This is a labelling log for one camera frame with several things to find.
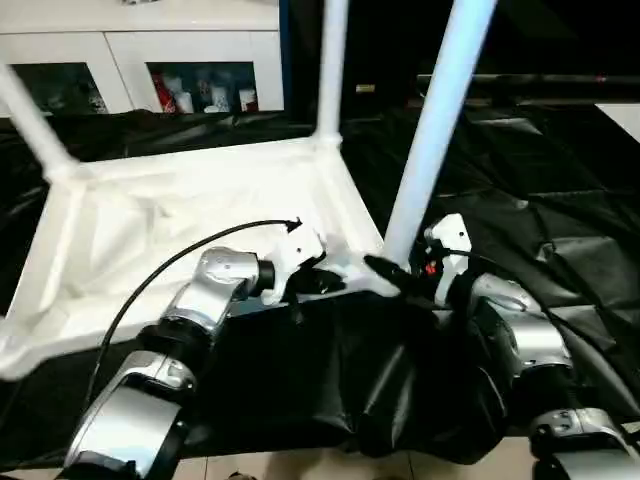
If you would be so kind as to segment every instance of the black cable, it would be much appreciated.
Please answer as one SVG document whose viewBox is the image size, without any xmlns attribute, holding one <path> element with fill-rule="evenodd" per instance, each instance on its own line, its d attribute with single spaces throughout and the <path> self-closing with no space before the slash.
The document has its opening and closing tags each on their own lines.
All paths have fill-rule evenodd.
<svg viewBox="0 0 640 480">
<path fill-rule="evenodd" d="M 226 230 L 222 230 L 221 232 L 218 232 L 206 238 L 203 238 L 202 240 L 199 240 L 196 243 L 189 245 L 187 248 L 179 251 L 178 253 L 173 255 L 171 258 L 169 258 L 167 261 L 165 261 L 162 265 L 160 265 L 158 268 L 156 268 L 151 273 L 151 275 L 149 275 L 140 285 L 138 285 L 138 287 L 133 291 L 133 293 L 129 296 L 129 298 L 127 298 L 127 300 L 124 302 L 124 304 L 120 308 L 120 311 L 116 314 L 113 321 L 111 322 L 111 325 L 109 325 L 109 328 L 107 329 L 107 332 L 105 333 L 104 338 L 102 339 L 102 343 L 100 344 L 100 351 L 98 353 L 98 358 L 96 360 L 95 367 L 93 368 L 91 377 L 89 378 L 89 385 L 87 386 L 87 394 L 84 400 L 83 412 L 85 412 L 89 408 L 89 406 L 91 405 L 91 402 L 93 401 L 93 396 L 94 396 L 93 394 L 95 390 L 96 380 L 98 378 L 98 374 L 100 372 L 100 367 L 102 366 L 102 362 L 104 361 L 107 355 L 109 344 L 111 343 L 111 338 L 113 337 L 113 334 L 115 333 L 116 328 L 118 328 L 118 325 L 122 320 L 122 317 L 124 317 L 129 307 L 131 307 L 133 302 L 136 300 L 136 298 L 140 296 L 140 294 L 144 291 L 144 289 L 147 288 L 149 284 L 153 282 L 156 279 L 156 277 L 158 277 L 158 275 L 164 272 L 169 266 L 171 266 L 177 260 L 180 260 L 185 255 L 188 255 L 194 250 L 197 250 L 198 248 L 203 247 L 207 243 L 211 243 L 215 240 L 219 240 L 222 237 L 226 237 L 227 235 L 231 235 L 232 233 L 236 233 L 241 230 L 246 230 L 248 228 L 254 228 L 254 227 L 262 227 L 265 225 L 285 225 L 289 230 L 292 230 L 293 228 L 299 226 L 300 222 L 291 221 L 291 220 L 258 220 L 256 222 L 243 223 L 241 225 L 236 225 L 235 227 L 227 228 Z"/>
<path fill-rule="evenodd" d="M 532 289 L 527 284 L 527 282 L 525 282 L 522 279 L 522 277 L 520 275 L 518 275 L 516 272 L 514 272 L 510 268 L 505 267 L 504 265 L 496 262 L 495 260 L 493 260 L 493 259 L 491 259 L 489 257 L 485 257 L 484 255 L 481 255 L 481 254 L 475 253 L 475 252 L 467 252 L 465 250 L 454 250 L 454 249 L 444 248 L 443 249 L 443 254 L 445 254 L 445 256 L 446 255 L 460 255 L 462 257 L 468 257 L 468 258 L 473 258 L 475 260 L 479 260 L 479 261 L 481 261 L 481 262 L 483 262 L 483 263 L 495 268 L 496 270 L 498 270 L 499 272 L 503 273 L 507 277 L 510 277 L 511 280 L 513 280 L 514 282 L 518 283 L 523 289 L 525 289 L 529 293 L 529 295 L 531 295 L 531 298 L 533 298 L 536 301 L 536 303 L 540 306 L 540 310 L 542 311 L 542 313 L 544 313 L 549 318 L 549 321 L 556 328 L 559 328 L 560 326 L 566 328 L 571 333 L 573 333 L 575 336 L 577 336 L 582 341 L 587 343 L 587 345 L 589 345 L 591 348 L 593 348 L 609 364 L 609 366 L 613 369 L 613 371 L 616 372 L 616 375 L 618 375 L 618 377 L 620 378 L 622 383 L 625 385 L 625 387 L 629 390 L 629 392 L 631 392 L 633 394 L 634 389 L 631 388 L 631 385 L 629 384 L 629 382 L 618 371 L 617 367 L 615 366 L 615 363 L 613 363 L 611 358 L 609 358 L 609 354 L 607 354 L 600 347 L 600 345 L 598 345 L 595 341 L 593 341 L 591 338 L 589 338 L 584 333 L 582 333 L 579 329 L 574 327 L 571 323 L 569 323 L 564 318 L 560 318 L 558 315 L 553 313 L 551 311 L 551 309 L 547 306 L 546 302 L 542 299 L 542 297 L 538 293 L 536 293 L 536 291 L 534 289 Z"/>
</svg>

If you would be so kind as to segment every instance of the red item in cabinet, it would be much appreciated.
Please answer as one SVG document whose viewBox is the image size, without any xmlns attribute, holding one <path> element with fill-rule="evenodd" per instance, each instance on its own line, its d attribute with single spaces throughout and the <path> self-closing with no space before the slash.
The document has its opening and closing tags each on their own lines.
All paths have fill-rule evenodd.
<svg viewBox="0 0 640 480">
<path fill-rule="evenodd" d="M 160 100 L 160 106 L 164 113 L 176 113 L 176 103 L 173 101 L 169 89 L 165 87 L 162 81 L 161 75 L 151 75 L 153 79 L 153 85 L 156 87 L 156 93 L 158 94 L 158 100 Z"/>
</svg>

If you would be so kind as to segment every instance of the metal bar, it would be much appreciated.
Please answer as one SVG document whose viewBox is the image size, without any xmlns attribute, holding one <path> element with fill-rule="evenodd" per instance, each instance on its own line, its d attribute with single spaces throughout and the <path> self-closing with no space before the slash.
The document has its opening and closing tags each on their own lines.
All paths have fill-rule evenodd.
<svg viewBox="0 0 640 480">
<path fill-rule="evenodd" d="M 433 193 L 497 0 L 455 0 L 385 235 L 406 264 Z"/>
</svg>

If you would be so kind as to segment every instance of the white plastic frame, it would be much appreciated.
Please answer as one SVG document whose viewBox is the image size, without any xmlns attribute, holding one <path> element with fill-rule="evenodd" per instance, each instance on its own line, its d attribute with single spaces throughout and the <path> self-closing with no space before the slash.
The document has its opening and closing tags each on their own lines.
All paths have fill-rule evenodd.
<svg viewBox="0 0 640 480">
<path fill-rule="evenodd" d="M 429 201 L 495 2 L 454 3 L 387 232 L 387 252 L 399 263 L 406 261 L 406 245 Z M 380 234 L 339 151 L 347 12 L 348 0 L 327 0 L 318 125 L 310 138 L 80 164 L 0 62 L 0 94 L 51 183 L 9 313 L 0 322 L 0 377 L 18 378 L 46 358 L 96 346 L 131 290 L 162 260 L 238 223 L 300 217 L 335 252 L 348 252 L 342 258 L 381 252 Z M 436 128 L 443 109 L 444 126 Z M 432 142 L 436 148 L 428 146 Z M 409 228 L 403 231 L 401 221 Z M 264 255 L 282 234 L 256 229 L 217 244 Z M 156 320 L 199 254 L 177 262 L 140 296 L 116 341 Z M 348 263 L 345 272 L 357 270 Z M 354 285 L 367 284 L 356 280 Z"/>
</svg>

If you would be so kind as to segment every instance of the white tray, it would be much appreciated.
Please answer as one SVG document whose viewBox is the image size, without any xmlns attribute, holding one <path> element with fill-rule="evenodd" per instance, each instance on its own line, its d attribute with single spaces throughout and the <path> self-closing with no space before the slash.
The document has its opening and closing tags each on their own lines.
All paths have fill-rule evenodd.
<svg viewBox="0 0 640 480">
<path fill-rule="evenodd" d="M 79 173 L 91 180 L 52 184 L 0 323 L 0 377 L 19 378 L 46 358 L 95 347 L 146 276 L 225 228 L 299 217 L 354 252 L 382 248 L 339 151 L 313 137 L 89 163 Z M 264 255 L 283 235 L 282 227 L 259 227 L 215 244 Z M 114 341 L 157 321 L 200 253 L 153 282 Z"/>
</svg>

